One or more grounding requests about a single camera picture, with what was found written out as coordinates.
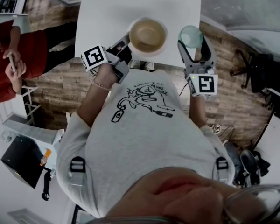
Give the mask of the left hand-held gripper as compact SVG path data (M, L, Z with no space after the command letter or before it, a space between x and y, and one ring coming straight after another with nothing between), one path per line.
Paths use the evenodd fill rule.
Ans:
M126 33L119 41L108 49L97 45L81 54L86 72L106 63L112 66L113 73L117 77L117 83L121 83L129 73L128 64L132 60L132 53L128 47L130 43L129 33Z

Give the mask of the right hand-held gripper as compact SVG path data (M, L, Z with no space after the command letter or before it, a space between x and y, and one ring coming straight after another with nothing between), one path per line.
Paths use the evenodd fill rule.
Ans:
M192 60L181 40L178 40L177 47L185 64L184 75L192 96L216 95L218 87L218 75L215 73L216 52L210 40L203 35L199 63Z

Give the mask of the white bowl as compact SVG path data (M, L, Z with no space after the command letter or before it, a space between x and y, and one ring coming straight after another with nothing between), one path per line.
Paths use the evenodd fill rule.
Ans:
M130 24L130 26L129 26L129 28L128 28L128 33L129 33L131 27L132 27L137 21L140 21L140 20L143 20L143 19L152 19L152 20L155 20L155 21L159 22L159 23L165 28L166 35L167 35L167 36L166 36L165 44L162 46L162 48L161 48L160 50L158 50L158 51L156 51L156 52L153 52L153 53L144 53L144 52L140 52L140 51L138 51L131 43L129 43L129 48L130 48L130 50L131 50L133 53L135 53L135 54L137 54L137 55L139 55L139 56L144 56L144 57L153 57L153 56L157 56L157 55L161 54L161 53L164 51L164 49L166 48L166 45L167 45L167 43L168 43L168 30L167 30L166 26L165 26L161 21L159 21L159 20L156 20L156 19L153 19L153 18L150 18L150 17L141 17L141 18L138 18L138 19L134 20L134 21Z

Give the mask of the brown wooden bowl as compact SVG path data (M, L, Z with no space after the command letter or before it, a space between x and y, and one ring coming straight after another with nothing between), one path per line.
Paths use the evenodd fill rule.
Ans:
M129 31L130 43L140 52L153 53L162 48L166 41L165 28L157 21L137 21Z

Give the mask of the person's right forearm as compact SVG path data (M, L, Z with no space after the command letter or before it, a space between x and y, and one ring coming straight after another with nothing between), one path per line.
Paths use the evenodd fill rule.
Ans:
M203 97L190 96L189 118L199 128L207 125L205 99Z

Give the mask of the person's left forearm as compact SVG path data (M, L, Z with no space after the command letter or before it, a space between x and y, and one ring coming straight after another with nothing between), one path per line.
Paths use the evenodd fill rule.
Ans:
M112 86L116 82L117 77L113 73L112 66L106 63L100 65L98 73L92 81L83 102L76 111L78 116L89 127L92 127Z

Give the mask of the black office chair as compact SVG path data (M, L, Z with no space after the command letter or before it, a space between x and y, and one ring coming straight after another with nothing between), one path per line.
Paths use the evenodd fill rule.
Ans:
M265 88L273 89L280 93L280 62L273 59L272 54L249 53L251 60L247 61L241 50L236 50L240 54L245 68L237 73L231 71L231 76L247 74L246 83L241 88L246 89L251 83L253 93L262 92Z

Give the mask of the grey printed t-shirt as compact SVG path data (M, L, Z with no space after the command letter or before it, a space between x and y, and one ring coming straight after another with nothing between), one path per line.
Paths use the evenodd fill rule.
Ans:
M70 163L85 160L82 187L70 183ZM132 69L111 92L92 127L73 113L62 138L56 177L63 192L95 217L101 216L110 178L127 165L211 168L218 157L234 165L208 126L197 127L182 111L175 85L162 70Z

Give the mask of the white side table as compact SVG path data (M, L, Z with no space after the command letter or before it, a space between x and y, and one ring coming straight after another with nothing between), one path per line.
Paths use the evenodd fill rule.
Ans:
M64 129L44 129L11 119L6 120L3 126L16 134L33 139L43 154L49 149L51 154L47 159L45 167L48 169L56 169L57 152L60 147L60 140L65 133Z

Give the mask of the white shelf rack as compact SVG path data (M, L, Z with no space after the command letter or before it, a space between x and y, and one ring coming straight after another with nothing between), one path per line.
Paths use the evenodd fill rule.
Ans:
M27 125L35 125L34 113L41 107L40 104L33 104L32 93L38 86L22 86L23 92L17 93L15 98L0 103L0 124L3 124L12 116L19 117L26 121Z

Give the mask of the orange bottle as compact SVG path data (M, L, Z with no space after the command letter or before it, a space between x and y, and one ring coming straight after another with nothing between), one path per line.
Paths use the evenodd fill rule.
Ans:
M43 155L43 157L41 158L41 161L40 161L40 166L41 167L43 167L47 163L47 160L50 157L51 153L52 153L52 151L50 149L46 149L46 152L45 152L45 154Z

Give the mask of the clear plastic packaging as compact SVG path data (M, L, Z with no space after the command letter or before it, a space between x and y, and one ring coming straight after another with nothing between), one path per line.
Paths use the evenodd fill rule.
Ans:
M11 133L10 131L3 131L0 138L1 141L9 143L14 139L14 134Z

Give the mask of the black box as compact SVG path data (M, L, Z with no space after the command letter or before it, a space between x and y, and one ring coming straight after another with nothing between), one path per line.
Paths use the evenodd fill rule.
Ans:
M35 188L43 171L40 165L42 157L43 154L33 139L16 136L1 161L17 179Z

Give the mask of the clear-framed eyeglasses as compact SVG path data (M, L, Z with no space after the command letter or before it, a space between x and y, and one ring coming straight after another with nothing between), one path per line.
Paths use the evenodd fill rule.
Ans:
M224 202L224 224L280 224L280 184L254 185Z

